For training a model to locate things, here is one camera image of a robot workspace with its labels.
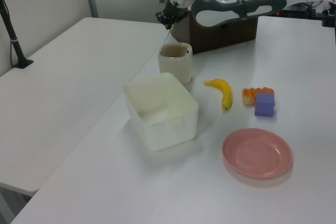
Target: orange toy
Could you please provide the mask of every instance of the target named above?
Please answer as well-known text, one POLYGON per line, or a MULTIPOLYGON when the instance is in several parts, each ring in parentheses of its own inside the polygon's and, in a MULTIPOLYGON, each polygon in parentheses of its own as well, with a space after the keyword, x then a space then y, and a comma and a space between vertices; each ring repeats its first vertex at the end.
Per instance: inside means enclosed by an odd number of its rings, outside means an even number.
POLYGON ((255 105, 256 104, 256 98, 258 92, 265 92, 265 93, 274 93, 273 89, 270 88, 250 88, 250 89, 243 89, 242 95, 243 95, 243 104, 245 105, 255 105))

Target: toy food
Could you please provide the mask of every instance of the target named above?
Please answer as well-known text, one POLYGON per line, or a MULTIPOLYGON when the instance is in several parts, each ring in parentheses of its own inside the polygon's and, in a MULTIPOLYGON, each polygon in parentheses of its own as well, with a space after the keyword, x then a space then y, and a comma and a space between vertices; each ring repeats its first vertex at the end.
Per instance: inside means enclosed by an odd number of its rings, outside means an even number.
POLYGON ((218 88, 222 91, 223 93, 223 98, 222 98, 222 108, 223 110, 227 110, 231 107, 232 105, 232 92, 231 92, 231 87, 229 83, 227 83, 223 79, 214 79, 211 81, 204 81, 205 85, 213 86, 215 88, 218 88))
POLYGON ((270 89, 270 88, 266 88, 266 87, 263 87, 262 89, 261 88, 243 89, 243 91, 242 91, 243 104, 245 104, 245 105, 255 105, 258 92, 274 93, 274 90, 270 89))

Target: pink plate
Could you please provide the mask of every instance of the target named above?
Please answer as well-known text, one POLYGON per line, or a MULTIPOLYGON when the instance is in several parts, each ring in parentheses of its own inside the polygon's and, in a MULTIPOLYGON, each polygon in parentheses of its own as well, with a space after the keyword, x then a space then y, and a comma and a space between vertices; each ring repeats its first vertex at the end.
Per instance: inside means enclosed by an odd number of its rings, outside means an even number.
POLYGON ((272 178, 291 165, 288 144, 278 135, 261 129, 242 129, 225 138, 222 147, 228 163, 252 178, 272 178))

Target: plastic container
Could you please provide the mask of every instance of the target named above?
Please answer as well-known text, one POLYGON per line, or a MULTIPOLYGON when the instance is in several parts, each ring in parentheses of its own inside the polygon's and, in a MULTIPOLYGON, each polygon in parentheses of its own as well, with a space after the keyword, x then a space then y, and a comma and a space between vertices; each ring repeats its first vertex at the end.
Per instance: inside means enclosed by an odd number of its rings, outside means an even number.
POLYGON ((123 90, 132 124, 151 151, 196 135, 198 103, 171 73, 128 83, 123 90))
POLYGON ((187 43, 164 44, 158 54, 160 73, 172 73, 182 85, 192 77, 193 49, 187 43))

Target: brown wooden box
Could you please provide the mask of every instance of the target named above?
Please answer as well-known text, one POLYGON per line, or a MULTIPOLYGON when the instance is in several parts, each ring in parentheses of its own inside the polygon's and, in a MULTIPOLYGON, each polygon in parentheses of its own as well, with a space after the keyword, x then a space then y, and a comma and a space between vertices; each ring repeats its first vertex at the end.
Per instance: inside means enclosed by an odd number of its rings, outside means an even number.
POLYGON ((254 40, 257 25, 258 18, 251 18, 216 27, 204 27, 199 25, 189 13, 188 17, 174 24, 172 36, 178 42, 190 44, 195 55, 254 40))

